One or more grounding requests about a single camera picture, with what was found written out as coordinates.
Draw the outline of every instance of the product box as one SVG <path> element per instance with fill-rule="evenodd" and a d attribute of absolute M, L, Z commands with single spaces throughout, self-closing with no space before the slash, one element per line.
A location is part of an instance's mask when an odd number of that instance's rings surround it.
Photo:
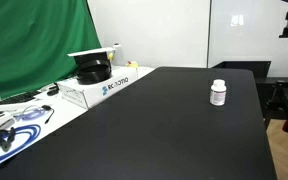
<path fill-rule="evenodd" d="M 80 85 L 76 78 L 70 78 L 58 82 L 57 85 L 66 100 L 88 109 L 132 84 L 137 79 L 135 68 L 115 66 L 112 69 L 112 77 L 100 83 Z"/>

